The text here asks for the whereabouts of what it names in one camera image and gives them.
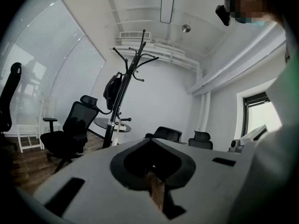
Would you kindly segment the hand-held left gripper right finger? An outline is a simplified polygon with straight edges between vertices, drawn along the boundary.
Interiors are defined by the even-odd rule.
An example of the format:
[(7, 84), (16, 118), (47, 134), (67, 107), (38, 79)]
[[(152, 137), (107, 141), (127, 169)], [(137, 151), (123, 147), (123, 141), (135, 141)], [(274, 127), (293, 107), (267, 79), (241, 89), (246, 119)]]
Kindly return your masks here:
[(157, 176), (167, 187), (184, 187), (195, 173), (194, 159), (157, 139), (151, 141)]

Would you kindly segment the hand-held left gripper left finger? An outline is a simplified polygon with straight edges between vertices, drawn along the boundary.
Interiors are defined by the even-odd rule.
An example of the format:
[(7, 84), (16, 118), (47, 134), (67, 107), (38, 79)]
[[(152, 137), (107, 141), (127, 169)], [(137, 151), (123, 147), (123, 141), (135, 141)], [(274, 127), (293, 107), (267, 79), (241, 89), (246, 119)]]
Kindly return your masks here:
[(153, 164), (151, 145), (152, 139), (145, 138), (117, 146), (119, 152), (110, 161), (110, 171), (123, 187), (134, 191), (150, 190), (147, 174)]

